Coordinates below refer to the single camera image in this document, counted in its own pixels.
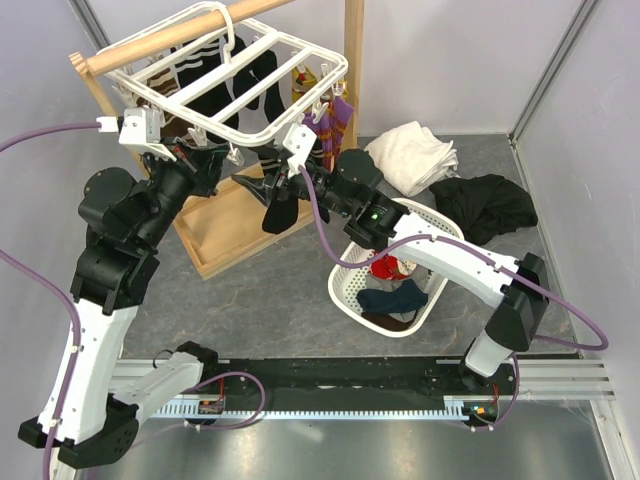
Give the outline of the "black sock with beige stripes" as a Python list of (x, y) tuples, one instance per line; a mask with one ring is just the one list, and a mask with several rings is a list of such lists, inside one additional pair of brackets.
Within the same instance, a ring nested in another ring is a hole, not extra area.
[(262, 230), (269, 234), (283, 233), (297, 222), (299, 214), (298, 199), (284, 187), (287, 163), (282, 161), (281, 151), (272, 145), (250, 150), (258, 156), (263, 177), (232, 174), (231, 178), (266, 207)]

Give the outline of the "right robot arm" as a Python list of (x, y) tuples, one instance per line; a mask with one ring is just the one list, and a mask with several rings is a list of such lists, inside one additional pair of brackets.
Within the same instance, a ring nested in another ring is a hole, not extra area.
[(297, 219), (297, 201), (307, 200), (317, 213), (347, 218), (345, 231), (359, 246), (426, 267), (492, 307), (457, 371), (465, 391), (483, 392), (512, 353), (529, 349), (549, 303), (548, 274), (540, 257), (490, 252), (429, 223), (378, 190), (382, 172), (363, 150), (342, 152), (332, 171), (284, 149), (263, 147), (260, 152), (278, 166), (264, 181), (269, 202), (265, 231), (288, 229)]

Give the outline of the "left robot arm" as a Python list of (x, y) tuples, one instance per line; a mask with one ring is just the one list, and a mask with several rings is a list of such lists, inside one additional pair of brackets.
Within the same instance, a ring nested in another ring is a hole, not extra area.
[(18, 437), (35, 448), (55, 447), (76, 469), (113, 464), (132, 447), (139, 428), (175, 396), (208, 393), (219, 382), (215, 351), (188, 341), (141, 379), (109, 390), (124, 337), (159, 266), (158, 246), (191, 196), (215, 195), (228, 147), (164, 142), (174, 159), (142, 156), (146, 180), (109, 167), (84, 186), (78, 207), (87, 224), (70, 293), (79, 326), (71, 329), (46, 407), (24, 421)]

